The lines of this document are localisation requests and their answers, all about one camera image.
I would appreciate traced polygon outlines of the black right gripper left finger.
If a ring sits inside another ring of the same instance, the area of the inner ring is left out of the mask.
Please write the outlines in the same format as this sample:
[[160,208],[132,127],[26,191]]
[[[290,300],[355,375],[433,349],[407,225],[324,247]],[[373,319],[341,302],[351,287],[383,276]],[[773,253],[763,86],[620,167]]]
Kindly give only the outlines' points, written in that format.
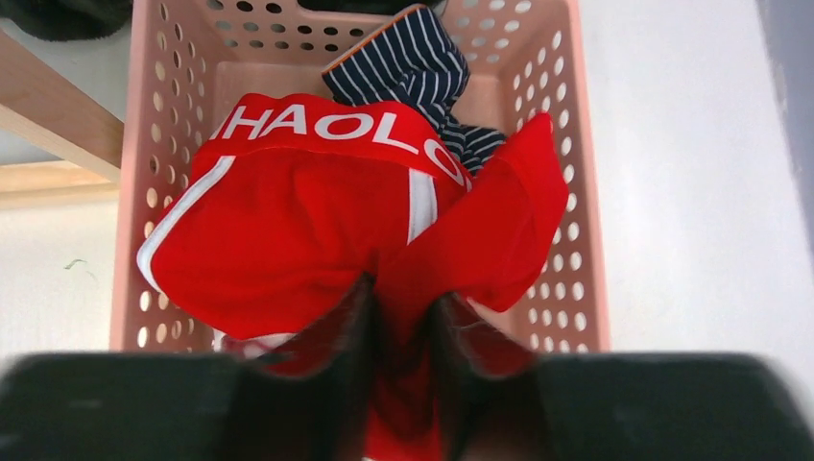
[[5,460],[359,460],[372,280],[252,359],[45,353],[1,378]]

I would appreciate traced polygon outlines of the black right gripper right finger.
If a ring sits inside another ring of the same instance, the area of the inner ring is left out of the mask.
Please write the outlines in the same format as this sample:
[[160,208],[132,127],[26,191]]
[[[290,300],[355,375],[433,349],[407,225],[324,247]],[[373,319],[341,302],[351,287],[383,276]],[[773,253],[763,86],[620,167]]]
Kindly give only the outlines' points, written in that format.
[[446,296],[431,311],[448,460],[809,460],[813,431],[763,359],[538,355]]

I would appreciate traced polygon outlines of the red underwear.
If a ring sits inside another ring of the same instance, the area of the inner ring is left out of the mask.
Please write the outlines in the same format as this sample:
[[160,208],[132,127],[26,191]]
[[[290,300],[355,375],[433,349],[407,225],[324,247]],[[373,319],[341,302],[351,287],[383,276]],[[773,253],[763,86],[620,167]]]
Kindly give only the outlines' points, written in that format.
[[325,316],[374,277],[384,356],[365,454],[442,456],[420,324],[446,294],[495,312],[536,282],[569,196],[547,113],[475,176],[416,110],[245,95],[137,252],[144,279],[248,352]]

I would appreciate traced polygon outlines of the navy striped underwear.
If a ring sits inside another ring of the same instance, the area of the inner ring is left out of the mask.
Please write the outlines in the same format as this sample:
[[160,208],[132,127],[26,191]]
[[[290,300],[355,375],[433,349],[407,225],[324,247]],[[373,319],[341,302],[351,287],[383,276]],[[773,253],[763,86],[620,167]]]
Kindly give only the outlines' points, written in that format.
[[470,175],[481,172],[506,135],[466,125],[453,107],[467,88],[467,60],[439,17],[414,4],[322,71],[335,101],[347,106],[398,102],[421,114]]

